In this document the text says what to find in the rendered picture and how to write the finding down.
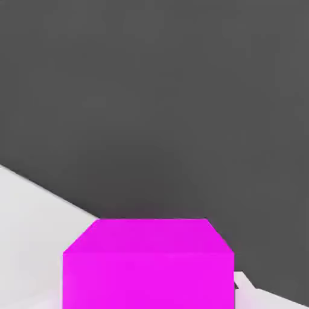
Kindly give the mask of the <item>small magenta cube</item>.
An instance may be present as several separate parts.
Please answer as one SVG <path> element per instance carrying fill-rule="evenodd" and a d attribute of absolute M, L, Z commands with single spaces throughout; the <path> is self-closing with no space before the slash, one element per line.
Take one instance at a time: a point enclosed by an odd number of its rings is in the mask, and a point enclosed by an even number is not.
<path fill-rule="evenodd" d="M 62 261 L 62 309 L 235 309 L 234 253 L 205 218 L 98 219 Z"/>

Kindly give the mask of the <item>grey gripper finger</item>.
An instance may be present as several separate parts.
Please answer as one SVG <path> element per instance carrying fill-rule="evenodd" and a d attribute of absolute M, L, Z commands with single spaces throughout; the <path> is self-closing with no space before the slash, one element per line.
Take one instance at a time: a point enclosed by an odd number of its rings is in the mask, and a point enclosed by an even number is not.
<path fill-rule="evenodd" d="M 255 288 L 243 272 L 234 272 L 235 309 L 273 309 L 266 292 Z"/>

